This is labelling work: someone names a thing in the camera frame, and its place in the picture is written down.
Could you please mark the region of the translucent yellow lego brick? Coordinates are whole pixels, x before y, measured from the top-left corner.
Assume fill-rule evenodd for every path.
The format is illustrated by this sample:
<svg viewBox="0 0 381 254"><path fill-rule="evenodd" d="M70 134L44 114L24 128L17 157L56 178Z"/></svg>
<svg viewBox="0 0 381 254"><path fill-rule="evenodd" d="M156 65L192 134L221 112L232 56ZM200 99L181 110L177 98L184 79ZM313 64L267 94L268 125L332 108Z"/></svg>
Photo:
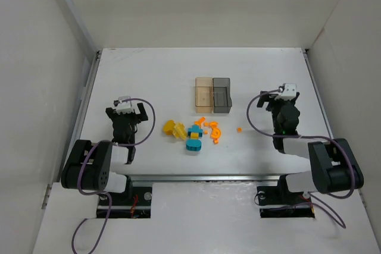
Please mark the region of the translucent yellow lego brick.
<svg viewBox="0 0 381 254"><path fill-rule="evenodd" d="M177 139L186 140L188 133L183 123L176 123L173 127L173 136Z"/></svg>

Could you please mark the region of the orange arch lego piece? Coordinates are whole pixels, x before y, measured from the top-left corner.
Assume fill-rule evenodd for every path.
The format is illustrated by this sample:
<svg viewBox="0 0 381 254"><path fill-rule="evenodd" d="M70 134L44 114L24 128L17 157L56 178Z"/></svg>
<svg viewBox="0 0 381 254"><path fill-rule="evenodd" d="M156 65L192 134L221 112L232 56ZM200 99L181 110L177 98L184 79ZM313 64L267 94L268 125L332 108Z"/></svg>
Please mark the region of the orange arch lego piece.
<svg viewBox="0 0 381 254"><path fill-rule="evenodd" d="M217 140L221 137L221 130L218 127L212 127L210 138Z"/></svg>

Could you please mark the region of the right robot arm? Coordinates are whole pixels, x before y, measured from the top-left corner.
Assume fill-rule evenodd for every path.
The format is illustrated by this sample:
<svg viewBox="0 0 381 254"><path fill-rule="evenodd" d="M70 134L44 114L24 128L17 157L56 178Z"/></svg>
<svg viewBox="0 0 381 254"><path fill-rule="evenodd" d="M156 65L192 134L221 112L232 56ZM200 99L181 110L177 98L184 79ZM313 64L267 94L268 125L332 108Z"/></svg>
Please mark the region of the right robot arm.
<svg viewBox="0 0 381 254"><path fill-rule="evenodd" d="M289 193L319 192L333 195L364 185L364 176L354 153L346 139L331 139L324 136L303 136L298 134L300 111L295 106L299 93L289 96L284 87L278 90L262 91L257 107L267 102L266 110L271 113L274 133L269 135L275 150L285 155L305 158L310 170L285 174L279 178L280 185Z"/></svg>

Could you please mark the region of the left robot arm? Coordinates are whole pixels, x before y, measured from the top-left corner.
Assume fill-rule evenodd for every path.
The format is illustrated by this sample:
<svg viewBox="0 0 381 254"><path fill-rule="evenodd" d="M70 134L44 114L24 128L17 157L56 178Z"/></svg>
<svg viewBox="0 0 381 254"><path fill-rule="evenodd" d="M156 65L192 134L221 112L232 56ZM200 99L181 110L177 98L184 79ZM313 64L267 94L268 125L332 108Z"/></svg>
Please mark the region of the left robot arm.
<svg viewBox="0 0 381 254"><path fill-rule="evenodd" d="M148 121L144 104L132 106L131 100L121 98L105 109L112 122L113 138L93 143L79 139L68 156L61 174L65 189L82 189L100 195L110 193L130 197L132 181L129 176L111 171L114 165L129 165L136 153L138 124Z"/></svg>

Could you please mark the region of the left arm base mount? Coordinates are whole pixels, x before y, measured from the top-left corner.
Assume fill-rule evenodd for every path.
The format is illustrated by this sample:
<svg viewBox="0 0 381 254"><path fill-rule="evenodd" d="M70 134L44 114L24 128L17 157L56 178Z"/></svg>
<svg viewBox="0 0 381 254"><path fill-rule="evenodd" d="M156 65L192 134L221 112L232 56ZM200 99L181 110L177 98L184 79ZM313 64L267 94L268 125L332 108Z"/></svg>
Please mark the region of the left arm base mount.
<svg viewBox="0 0 381 254"><path fill-rule="evenodd" d="M133 186L125 193L111 193L111 219L148 219L151 217L152 186Z"/></svg>

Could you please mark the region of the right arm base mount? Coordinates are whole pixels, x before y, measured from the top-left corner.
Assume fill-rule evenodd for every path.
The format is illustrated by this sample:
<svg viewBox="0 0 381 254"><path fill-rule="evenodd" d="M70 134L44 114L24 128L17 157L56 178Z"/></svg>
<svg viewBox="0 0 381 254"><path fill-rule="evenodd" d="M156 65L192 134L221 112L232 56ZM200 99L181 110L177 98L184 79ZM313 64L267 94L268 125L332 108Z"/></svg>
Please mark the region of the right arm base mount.
<svg viewBox="0 0 381 254"><path fill-rule="evenodd" d="M289 192L279 186L257 186L255 203L261 218L315 218L311 199L303 192Z"/></svg>

